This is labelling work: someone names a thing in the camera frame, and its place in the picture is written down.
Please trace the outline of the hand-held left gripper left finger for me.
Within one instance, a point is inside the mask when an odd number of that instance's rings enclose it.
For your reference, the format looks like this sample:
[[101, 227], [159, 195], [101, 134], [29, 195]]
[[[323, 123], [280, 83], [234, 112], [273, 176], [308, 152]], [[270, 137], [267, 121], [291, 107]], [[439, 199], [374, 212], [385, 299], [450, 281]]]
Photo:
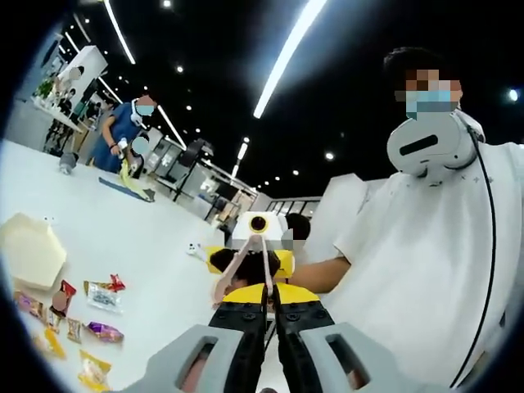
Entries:
[[264, 361], [267, 290], [243, 287], [206, 325], [190, 327], [148, 361], [126, 392], [255, 392]]

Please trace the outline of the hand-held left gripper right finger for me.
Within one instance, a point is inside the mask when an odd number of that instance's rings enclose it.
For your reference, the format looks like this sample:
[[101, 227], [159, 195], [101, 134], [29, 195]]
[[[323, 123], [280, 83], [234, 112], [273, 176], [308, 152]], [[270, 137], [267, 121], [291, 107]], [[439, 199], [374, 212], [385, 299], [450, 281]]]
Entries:
[[273, 288], [278, 357], [291, 392], [410, 392], [392, 354], [348, 323], [335, 323], [318, 296]]

